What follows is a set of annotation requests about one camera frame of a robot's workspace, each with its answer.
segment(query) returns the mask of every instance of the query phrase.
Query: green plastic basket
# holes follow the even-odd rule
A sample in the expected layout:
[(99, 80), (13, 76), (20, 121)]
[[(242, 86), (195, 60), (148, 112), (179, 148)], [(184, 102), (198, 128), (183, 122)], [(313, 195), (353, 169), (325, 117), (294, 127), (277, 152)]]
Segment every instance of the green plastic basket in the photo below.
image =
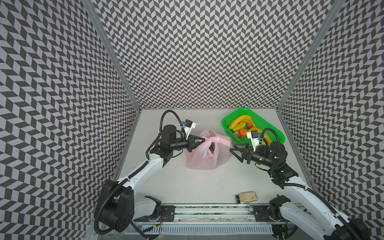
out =
[[(238, 142), (238, 143), (247, 143), (248, 142), (252, 145), (251, 140), (249, 140), (247, 137), (242, 137), (242, 139), (240, 140), (235, 134), (233, 134), (233, 132), (231, 130), (228, 129), (228, 127), (232, 123), (232, 121), (235, 120), (236, 118), (240, 117), (241, 115), (251, 116), (253, 123), (256, 125), (256, 127), (260, 128), (261, 130), (264, 130), (267, 127), (272, 128), (273, 130), (276, 131), (277, 136), (279, 136), (280, 142), (281, 143), (285, 142), (285, 136), (280, 130), (275, 128), (272, 124), (265, 121), (262, 117), (260, 117), (259, 115), (257, 115), (256, 113), (254, 113), (252, 110), (250, 110), (248, 108), (238, 108), (235, 111), (233, 111), (231, 114), (229, 114), (228, 116), (223, 118), (223, 120), (221, 121), (221, 125), (225, 129), (225, 132), (228, 134), (228, 136), (230, 136), (236, 142)], [(270, 137), (272, 142), (276, 141), (275, 136), (270, 131), (267, 131), (265, 134), (268, 135), (268, 137)]]

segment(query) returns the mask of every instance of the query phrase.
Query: pink plastic bag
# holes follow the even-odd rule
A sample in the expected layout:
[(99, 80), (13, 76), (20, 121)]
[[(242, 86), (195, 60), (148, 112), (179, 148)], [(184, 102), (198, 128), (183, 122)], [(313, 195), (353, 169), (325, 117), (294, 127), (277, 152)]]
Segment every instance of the pink plastic bag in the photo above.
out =
[[(192, 152), (187, 152), (187, 168), (198, 170), (211, 170), (228, 162), (229, 149), (232, 147), (229, 137), (216, 134), (213, 130), (204, 130), (200, 136), (205, 141)], [(209, 147), (215, 143), (212, 154)]]

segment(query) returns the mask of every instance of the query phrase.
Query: white table surface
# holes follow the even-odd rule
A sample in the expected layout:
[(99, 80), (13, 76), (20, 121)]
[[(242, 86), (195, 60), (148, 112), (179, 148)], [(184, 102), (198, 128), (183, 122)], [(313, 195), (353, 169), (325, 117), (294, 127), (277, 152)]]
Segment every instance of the white table surface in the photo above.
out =
[[(120, 177), (128, 174), (146, 159), (145, 151), (158, 135), (160, 118), (164, 111), (142, 110)], [(205, 129), (212, 129), (218, 134), (226, 135), (221, 126), (221, 120), (234, 109), (176, 109), (174, 111), (181, 121), (189, 119), (196, 123), (196, 128), (191, 134), (198, 136)], [(286, 136), (274, 109), (253, 109), (253, 111)], [(163, 126), (167, 124), (180, 128), (172, 113), (167, 113), (164, 118)], [(284, 146), (288, 152), (287, 164), (305, 180), (288, 139)], [(255, 191), (258, 197), (256, 203), (269, 203), (277, 194), (285, 195), (292, 202), (298, 203), (287, 192), (274, 185), (268, 174), (256, 168), (253, 162), (249, 165), (246, 162), (241, 163), (231, 154), (226, 164), (214, 170), (194, 170), (186, 167), (185, 152), (184, 149), (180, 156), (171, 159), (155, 173), (138, 190), (140, 195), (153, 196), (164, 204), (234, 204), (236, 194)]]

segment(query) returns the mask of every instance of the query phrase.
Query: small box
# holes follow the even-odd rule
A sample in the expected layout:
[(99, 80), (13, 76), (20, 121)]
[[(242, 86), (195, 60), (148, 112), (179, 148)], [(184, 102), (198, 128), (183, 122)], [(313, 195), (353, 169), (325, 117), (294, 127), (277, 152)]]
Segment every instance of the small box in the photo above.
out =
[(257, 201), (256, 192), (244, 192), (236, 195), (237, 203), (246, 204), (249, 202)]

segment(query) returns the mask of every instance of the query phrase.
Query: vent grille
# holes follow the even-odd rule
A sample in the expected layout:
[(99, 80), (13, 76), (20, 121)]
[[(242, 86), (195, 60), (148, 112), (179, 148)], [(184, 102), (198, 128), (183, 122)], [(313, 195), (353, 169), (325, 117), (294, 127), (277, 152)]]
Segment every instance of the vent grille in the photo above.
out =
[[(143, 225), (143, 230), (153, 226), (153, 224)], [(191, 224), (182, 226), (165, 225), (160, 228), (154, 228), (146, 233), (161, 233), (178, 235), (228, 235), (228, 234), (273, 234), (270, 224)]]

